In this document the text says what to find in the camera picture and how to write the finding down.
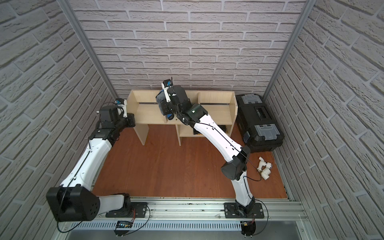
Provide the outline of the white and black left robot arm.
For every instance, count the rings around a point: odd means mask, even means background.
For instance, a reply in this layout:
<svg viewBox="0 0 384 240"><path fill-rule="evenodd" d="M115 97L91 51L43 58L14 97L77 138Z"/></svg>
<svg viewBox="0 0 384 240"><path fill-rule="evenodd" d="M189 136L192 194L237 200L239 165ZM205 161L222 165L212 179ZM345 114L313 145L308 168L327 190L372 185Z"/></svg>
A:
<svg viewBox="0 0 384 240"><path fill-rule="evenodd" d="M96 128L76 166L58 187L50 188L46 194L57 223L92 221L98 215L130 208L128 194L98 197L91 190L120 133L125 128L135 127L134 114L127 112L122 99L117 99L112 105L102 107L99 115Z"/></svg>

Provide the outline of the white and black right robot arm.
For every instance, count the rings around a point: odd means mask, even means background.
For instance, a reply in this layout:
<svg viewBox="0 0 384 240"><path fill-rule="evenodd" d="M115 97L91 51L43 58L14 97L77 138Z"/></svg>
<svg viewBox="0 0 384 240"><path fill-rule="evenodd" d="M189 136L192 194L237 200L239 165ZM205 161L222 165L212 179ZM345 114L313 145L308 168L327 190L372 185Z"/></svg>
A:
<svg viewBox="0 0 384 240"><path fill-rule="evenodd" d="M173 85L170 79L162 82L162 90L156 96L162 115L180 122L205 136L221 153L226 163L222 173L232 181L236 194L237 214L250 218L256 201L247 180L247 162L250 149L232 140L212 119L200 104L192 104L183 87Z"/></svg>

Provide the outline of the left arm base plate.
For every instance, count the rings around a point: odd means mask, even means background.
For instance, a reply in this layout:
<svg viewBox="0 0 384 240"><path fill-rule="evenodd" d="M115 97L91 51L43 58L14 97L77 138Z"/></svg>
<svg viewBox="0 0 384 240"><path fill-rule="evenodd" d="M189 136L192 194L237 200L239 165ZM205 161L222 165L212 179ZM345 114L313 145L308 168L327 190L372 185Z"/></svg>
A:
<svg viewBox="0 0 384 240"><path fill-rule="evenodd" d="M143 219L147 214L147 202L133 202L119 210L106 213L106 218L139 218Z"/></svg>

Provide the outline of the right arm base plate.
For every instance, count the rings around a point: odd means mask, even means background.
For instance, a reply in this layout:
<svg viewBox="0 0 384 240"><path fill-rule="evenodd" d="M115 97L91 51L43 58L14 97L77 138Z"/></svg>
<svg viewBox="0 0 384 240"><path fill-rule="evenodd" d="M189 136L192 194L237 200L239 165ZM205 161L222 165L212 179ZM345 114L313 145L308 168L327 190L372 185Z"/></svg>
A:
<svg viewBox="0 0 384 240"><path fill-rule="evenodd" d="M264 210L261 203L250 202L246 207L237 202L224 203L226 219L264 219Z"/></svg>

